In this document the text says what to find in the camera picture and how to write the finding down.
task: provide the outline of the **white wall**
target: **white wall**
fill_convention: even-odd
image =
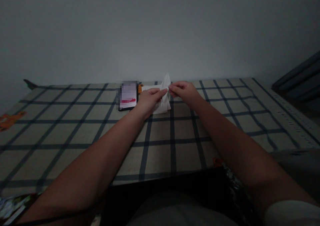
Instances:
[[[0,112],[39,84],[256,77],[320,50],[320,0],[0,0]]]

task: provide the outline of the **person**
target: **person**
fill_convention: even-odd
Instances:
[[[169,91],[197,113],[222,159],[243,183],[266,225],[320,222],[318,203],[259,144],[206,102],[192,83],[172,83]],[[167,89],[158,88],[143,91],[137,105],[76,158],[18,223],[81,212],[93,205],[108,188],[144,121],[166,93]],[[164,206],[129,222],[129,225],[147,224],[236,225],[220,213],[192,204]],[[90,222],[74,217],[54,225],[90,225]]]

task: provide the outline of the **black phone case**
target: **black phone case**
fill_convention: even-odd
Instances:
[[[137,84],[137,86],[136,86],[136,91],[137,91],[137,103],[138,103],[138,100],[139,100],[139,97],[138,97],[138,87],[139,87],[139,84]],[[119,97],[118,97],[117,104],[118,104],[118,108],[120,108],[120,94],[119,94]],[[134,108],[134,107],[126,107],[126,108],[123,108],[123,109],[118,109],[118,111],[131,110],[131,109],[133,109],[133,108]]]

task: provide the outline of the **phone screen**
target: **phone screen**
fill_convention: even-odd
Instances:
[[[129,109],[137,105],[137,83],[124,82],[120,88],[118,110]]]

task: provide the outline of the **smartphone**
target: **smartphone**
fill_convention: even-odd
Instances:
[[[118,91],[118,110],[130,110],[137,105],[138,102],[138,82],[124,81]]]

